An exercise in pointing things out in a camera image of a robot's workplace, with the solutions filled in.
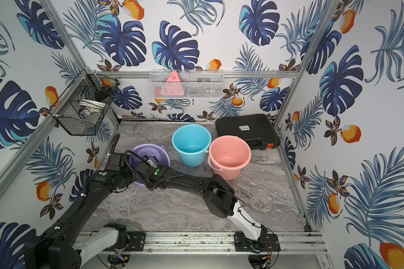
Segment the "purple plastic bucket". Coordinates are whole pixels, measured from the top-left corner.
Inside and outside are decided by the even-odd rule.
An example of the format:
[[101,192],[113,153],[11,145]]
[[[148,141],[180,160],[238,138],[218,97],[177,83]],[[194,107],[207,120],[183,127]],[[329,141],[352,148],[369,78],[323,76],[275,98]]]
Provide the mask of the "purple plastic bucket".
[[[155,165],[163,165],[163,166],[170,166],[170,158],[169,154],[165,147],[159,146],[152,143],[145,143],[141,144],[132,149],[132,152],[139,155],[141,158],[147,157],[150,161],[152,161]],[[128,164],[132,166],[132,168],[136,168],[137,164],[141,161],[133,154],[128,154],[129,161]],[[137,187],[145,187],[145,184],[142,180],[137,179],[134,182],[134,185]]]

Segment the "teal plastic bucket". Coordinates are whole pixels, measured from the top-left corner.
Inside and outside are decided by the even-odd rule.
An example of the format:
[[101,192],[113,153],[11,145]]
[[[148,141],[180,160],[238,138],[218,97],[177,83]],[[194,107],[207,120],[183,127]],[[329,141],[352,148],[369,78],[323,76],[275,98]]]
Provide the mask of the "teal plastic bucket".
[[211,133],[198,124],[180,127],[172,135],[172,145],[181,162],[188,167],[198,167],[205,162],[211,142]]

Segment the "pink plastic bucket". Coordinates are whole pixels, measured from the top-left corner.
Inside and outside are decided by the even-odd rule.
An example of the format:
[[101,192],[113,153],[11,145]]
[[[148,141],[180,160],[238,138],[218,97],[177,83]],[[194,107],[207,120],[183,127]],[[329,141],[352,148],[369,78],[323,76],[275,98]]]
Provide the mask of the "pink plastic bucket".
[[224,180],[237,178],[250,160],[249,145],[237,136],[220,136],[208,149],[208,165]]

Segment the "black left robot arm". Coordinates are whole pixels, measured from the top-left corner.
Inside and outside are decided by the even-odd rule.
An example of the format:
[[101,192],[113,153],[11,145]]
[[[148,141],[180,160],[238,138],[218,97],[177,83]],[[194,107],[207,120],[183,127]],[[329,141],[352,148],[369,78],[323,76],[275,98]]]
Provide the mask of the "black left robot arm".
[[74,248],[82,228],[96,208],[112,193],[120,193],[133,183],[126,155],[115,152],[120,134],[112,139],[108,162],[104,170],[95,171],[83,180],[83,190],[68,210],[42,235],[24,244],[24,262],[27,269],[79,269],[95,256],[96,250]]

